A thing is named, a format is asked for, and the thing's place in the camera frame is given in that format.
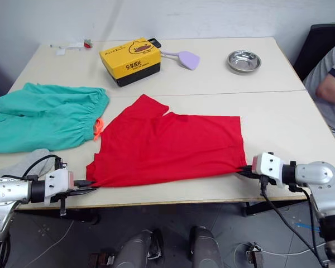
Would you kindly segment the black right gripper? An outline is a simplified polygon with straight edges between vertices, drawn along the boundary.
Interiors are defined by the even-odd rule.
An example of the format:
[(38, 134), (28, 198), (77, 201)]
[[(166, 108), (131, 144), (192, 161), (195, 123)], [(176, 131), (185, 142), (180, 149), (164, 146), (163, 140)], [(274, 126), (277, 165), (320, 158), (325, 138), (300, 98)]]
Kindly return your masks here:
[(253, 173), (251, 165), (241, 167), (241, 171), (237, 172), (237, 174), (250, 179), (258, 179), (261, 185), (264, 186), (267, 186), (268, 184), (276, 185), (276, 181), (274, 179), (271, 179), (266, 175), (259, 175)]

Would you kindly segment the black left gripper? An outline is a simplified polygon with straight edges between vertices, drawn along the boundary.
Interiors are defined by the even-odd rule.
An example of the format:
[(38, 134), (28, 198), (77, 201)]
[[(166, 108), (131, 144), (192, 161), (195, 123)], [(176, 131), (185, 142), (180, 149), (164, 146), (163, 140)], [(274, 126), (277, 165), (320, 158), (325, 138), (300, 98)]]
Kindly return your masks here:
[(84, 195), (91, 193), (95, 190), (97, 190), (98, 187), (94, 187), (94, 182), (93, 181), (82, 181), (78, 180), (75, 181), (73, 184), (72, 189), (68, 189), (65, 192), (59, 192), (55, 194), (53, 197), (51, 197), (50, 202), (55, 203), (55, 202), (60, 202), (60, 216), (66, 216), (66, 199), (69, 196), (77, 196), (77, 195)]

